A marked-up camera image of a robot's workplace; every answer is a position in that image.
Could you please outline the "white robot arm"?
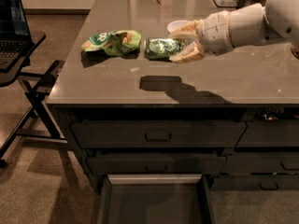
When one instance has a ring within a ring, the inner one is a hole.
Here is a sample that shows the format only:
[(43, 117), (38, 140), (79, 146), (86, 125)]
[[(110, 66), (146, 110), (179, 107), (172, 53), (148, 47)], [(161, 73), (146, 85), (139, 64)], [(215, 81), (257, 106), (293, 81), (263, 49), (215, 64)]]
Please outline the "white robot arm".
[(189, 63), (245, 46), (289, 42), (299, 47), (299, 0), (266, 0), (233, 11), (212, 13), (169, 34), (192, 43), (172, 55), (173, 63)]

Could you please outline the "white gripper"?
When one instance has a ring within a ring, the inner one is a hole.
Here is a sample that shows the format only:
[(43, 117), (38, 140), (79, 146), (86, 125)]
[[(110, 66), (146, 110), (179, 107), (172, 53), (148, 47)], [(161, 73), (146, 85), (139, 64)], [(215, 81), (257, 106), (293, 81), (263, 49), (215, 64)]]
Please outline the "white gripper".
[(170, 38), (197, 39), (183, 51), (171, 55), (173, 63), (189, 63), (205, 58), (205, 51), (215, 55), (231, 52), (234, 47), (229, 36), (229, 15), (226, 10), (212, 13), (204, 20), (189, 21), (169, 34)]

